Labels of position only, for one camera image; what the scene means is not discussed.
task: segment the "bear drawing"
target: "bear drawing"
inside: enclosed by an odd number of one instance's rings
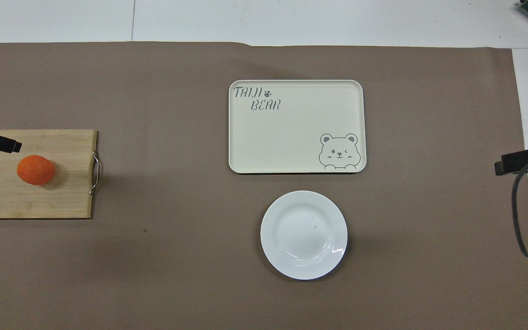
[[[331,134],[321,135],[321,153],[319,161],[330,169],[355,169],[360,163],[360,153],[358,152],[358,137],[355,134],[348,134],[346,137],[333,137]]]

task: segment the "rectangular tray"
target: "rectangular tray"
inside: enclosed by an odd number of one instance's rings
[[[19,153],[0,152],[0,219],[89,218],[96,130],[0,130],[22,143]],[[55,174],[42,186],[17,177],[21,159],[37,154]]]
[[[236,81],[229,167],[237,173],[356,173],[366,165],[364,98],[351,80]]]

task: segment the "cutting board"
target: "cutting board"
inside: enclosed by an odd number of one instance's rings
[[[0,152],[0,219],[90,218],[96,130],[0,130],[22,143],[19,153]],[[55,175],[42,186],[17,177],[21,159],[52,161]]]

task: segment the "orange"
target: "orange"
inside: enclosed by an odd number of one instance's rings
[[[36,154],[25,157],[17,164],[17,176],[29,184],[36,186],[46,184],[53,175],[52,161]]]

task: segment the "brown tablecloth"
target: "brown tablecloth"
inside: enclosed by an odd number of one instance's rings
[[[367,167],[233,173],[237,79],[360,82]],[[92,219],[0,221],[0,329],[528,329],[513,177],[493,170],[523,148],[510,50],[0,44],[0,129],[87,128],[105,165]],[[260,246],[293,190],[346,218],[346,255],[318,280]]]

